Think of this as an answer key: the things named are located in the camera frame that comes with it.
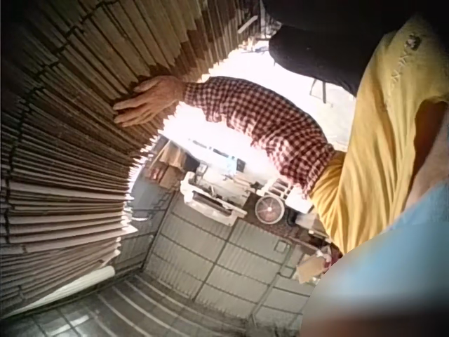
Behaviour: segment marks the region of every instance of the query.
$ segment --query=red plaid shirt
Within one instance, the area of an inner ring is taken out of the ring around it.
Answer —
[[[279,173],[305,195],[334,155],[316,121],[289,100],[243,79],[211,77],[187,84],[184,102],[200,107],[211,122],[225,122],[250,136]]]

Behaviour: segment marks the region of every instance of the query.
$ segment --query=hand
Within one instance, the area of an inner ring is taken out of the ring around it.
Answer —
[[[151,121],[162,110],[183,99],[185,83],[174,76],[159,76],[142,82],[134,91],[141,94],[113,106],[114,110],[125,110],[115,118],[115,123],[130,126]]]

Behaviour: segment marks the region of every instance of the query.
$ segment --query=yellow shirt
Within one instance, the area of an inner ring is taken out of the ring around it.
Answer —
[[[415,161],[415,118],[425,101],[449,102],[449,58],[415,16],[379,43],[357,93],[348,151],[337,153],[311,194],[343,253],[402,212]]]

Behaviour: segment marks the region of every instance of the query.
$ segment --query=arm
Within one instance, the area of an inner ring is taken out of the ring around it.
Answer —
[[[155,78],[138,86],[143,93],[114,106],[133,109],[116,122],[146,121],[177,100],[203,110],[206,119],[224,122],[250,136],[264,150],[279,173],[299,185],[305,194],[313,188],[334,150],[319,125],[290,101],[262,86],[242,79],[212,77],[206,83],[185,84],[174,77]]]

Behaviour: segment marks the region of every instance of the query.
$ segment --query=black pants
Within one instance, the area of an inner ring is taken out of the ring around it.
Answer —
[[[424,8],[418,2],[428,4],[431,16],[438,14],[438,7],[430,6],[432,0],[263,2],[268,14],[283,25],[269,42],[273,59],[291,72],[336,84],[353,95],[384,34]],[[441,22],[448,26],[445,18]]]

